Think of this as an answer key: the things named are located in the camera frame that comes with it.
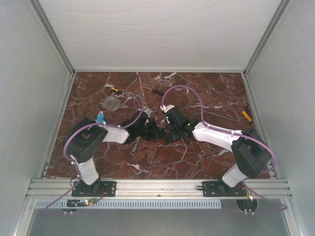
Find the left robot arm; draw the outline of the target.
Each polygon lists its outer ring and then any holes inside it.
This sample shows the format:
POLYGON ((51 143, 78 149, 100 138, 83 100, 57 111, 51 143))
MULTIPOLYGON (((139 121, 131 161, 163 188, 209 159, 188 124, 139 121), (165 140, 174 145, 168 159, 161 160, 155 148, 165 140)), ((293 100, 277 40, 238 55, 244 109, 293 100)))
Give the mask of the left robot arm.
POLYGON ((161 130, 147 112, 138 110, 122 126, 107 124, 103 112, 96 119, 84 118, 65 137, 63 153, 78 171, 84 190, 91 196, 101 190, 93 157, 102 143, 130 144, 137 138, 153 142, 161 137, 161 130))

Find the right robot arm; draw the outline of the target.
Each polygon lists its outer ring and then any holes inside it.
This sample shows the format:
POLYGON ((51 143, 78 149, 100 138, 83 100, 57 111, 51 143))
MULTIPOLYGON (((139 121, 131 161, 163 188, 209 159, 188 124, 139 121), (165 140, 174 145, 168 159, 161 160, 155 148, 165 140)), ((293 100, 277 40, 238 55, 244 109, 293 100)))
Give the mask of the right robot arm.
POLYGON ((272 155, 257 131, 228 130, 201 122, 190 121, 175 106, 161 106, 165 114, 167 128, 172 139, 182 139, 186 144, 191 141, 210 143, 231 152, 236 164, 229 168, 218 182, 218 191, 229 195, 235 186, 247 178, 257 178, 272 155))

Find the black fuse box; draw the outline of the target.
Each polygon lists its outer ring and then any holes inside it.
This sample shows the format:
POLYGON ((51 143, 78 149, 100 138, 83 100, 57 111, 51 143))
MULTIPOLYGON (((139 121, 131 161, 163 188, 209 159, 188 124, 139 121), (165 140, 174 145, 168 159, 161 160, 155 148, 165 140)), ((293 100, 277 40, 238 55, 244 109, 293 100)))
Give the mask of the black fuse box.
POLYGON ((173 131, 169 128, 163 128, 162 130, 163 139, 167 145, 177 142, 182 139, 181 132, 173 131))

